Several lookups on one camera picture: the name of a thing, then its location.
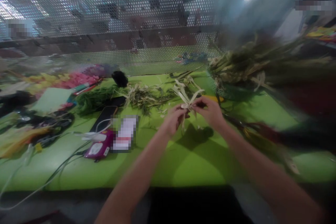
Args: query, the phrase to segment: smartphone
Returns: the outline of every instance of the smartphone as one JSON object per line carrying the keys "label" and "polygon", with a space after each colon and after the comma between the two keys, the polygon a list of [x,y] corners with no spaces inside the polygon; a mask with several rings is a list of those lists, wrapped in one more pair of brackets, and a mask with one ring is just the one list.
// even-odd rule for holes
{"label": "smartphone", "polygon": [[110,152],[129,152],[132,149],[138,121],[138,115],[129,115],[121,119],[120,129],[111,142]]}
{"label": "smartphone", "polygon": [[[118,111],[117,106],[106,106],[105,108],[103,108],[103,110],[100,113],[99,117],[97,118],[96,122],[92,126],[90,132],[99,132],[99,131],[105,129],[107,127],[107,125],[109,125],[111,123],[111,118],[116,114],[117,111]],[[110,121],[102,122],[97,128],[97,125],[101,121],[104,121],[104,120],[107,120],[107,119],[110,119]]]}

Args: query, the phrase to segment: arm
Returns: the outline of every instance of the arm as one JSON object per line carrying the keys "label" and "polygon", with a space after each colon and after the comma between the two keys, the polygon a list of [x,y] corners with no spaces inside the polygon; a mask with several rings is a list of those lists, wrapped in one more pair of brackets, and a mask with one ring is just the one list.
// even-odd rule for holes
{"label": "arm", "polygon": [[200,97],[195,100],[193,109],[226,140],[281,223],[322,222],[323,212],[320,207],[283,170],[226,123],[216,102]]}
{"label": "arm", "polygon": [[107,198],[95,224],[131,223],[131,214],[147,192],[156,165],[186,113],[181,105],[168,113],[158,132]]}

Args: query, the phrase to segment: metal mesh panel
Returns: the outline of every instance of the metal mesh panel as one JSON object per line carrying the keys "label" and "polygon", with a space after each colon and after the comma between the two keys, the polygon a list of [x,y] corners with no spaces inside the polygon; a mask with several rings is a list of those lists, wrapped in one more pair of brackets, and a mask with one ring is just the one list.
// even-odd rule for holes
{"label": "metal mesh panel", "polygon": [[[276,1],[285,6],[288,0]],[[118,65],[130,75],[193,69],[207,57],[218,55],[209,47],[208,37],[225,48],[227,43],[219,42],[227,37],[225,33],[242,34],[256,22],[261,23],[258,28],[262,26],[263,13],[272,8],[257,3],[0,0],[0,56],[11,69],[26,74],[82,71],[95,64]],[[249,19],[244,10],[254,6],[254,16]],[[10,21],[13,19],[31,20],[31,28]]]}

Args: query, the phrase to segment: green tablecloth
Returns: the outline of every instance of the green tablecloth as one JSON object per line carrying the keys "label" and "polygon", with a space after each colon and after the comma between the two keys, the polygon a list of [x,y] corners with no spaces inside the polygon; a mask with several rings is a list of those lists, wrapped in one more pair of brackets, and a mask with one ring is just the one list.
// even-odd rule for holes
{"label": "green tablecloth", "polygon": [[[205,73],[194,74],[196,83],[213,95],[208,88]],[[167,81],[167,75],[136,76],[129,80],[142,81],[147,85]],[[101,85],[111,85],[113,80],[106,80]],[[180,103],[179,99],[168,103],[165,108]],[[266,92],[255,95],[250,101],[235,103],[225,102],[224,107],[233,108],[234,114],[247,121],[264,121],[278,130],[286,129],[297,122]],[[122,174],[141,153],[156,132],[163,119],[155,109],[151,117],[144,117],[137,110],[127,107],[121,114],[139,114],[141,117],[136,137],[136,146],[130,153],[109,154],[106,159],[94,163],[91,159],[73,157],[63,171],[47,186],[48,190],[73,190],[113,187]],[[67,131],[87,132],[94,124],[99,113],[87,118],[76,116],[76,120]],[[152,186],[184,187],[222,185],[233,181],[245,180],[246,176],[226,142],[217,134],[208,136],[208,131],[197,130],[197,125],[206,127],[201,116],[191,115],[185,123],[187,131],[181,129],[169,142],[167,150],[157,166],[152,179]],[[59,138],[41,153],[36,153],[28,166],[22,167],[13,178],[8,191],[35,190],[42,186],[57,167],[71,153],[83,144],[78,136],[68,134]],[[325,182],[336,179],[336,162],[329,152],[294,153],[291,152],[300,171],[295,179],[299,182]],[[17,160],[0,160],[0,188],[8,176],[19,164]]]}

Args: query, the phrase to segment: basket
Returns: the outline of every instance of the basket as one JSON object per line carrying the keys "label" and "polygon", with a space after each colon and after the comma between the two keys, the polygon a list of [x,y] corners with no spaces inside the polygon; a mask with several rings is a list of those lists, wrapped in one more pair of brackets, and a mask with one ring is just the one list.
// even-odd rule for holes
{"label": "basket", "polygon": [[214,79],[211,77],[211,74],[206,72],[208,85],[214,93],[218,93],[219,96],[236,102],[244,101],[249,99],[253,94],[253,90],[249,90],[243,87],[237,87],[229,83],[223,83],[221,88],[217,88]]}

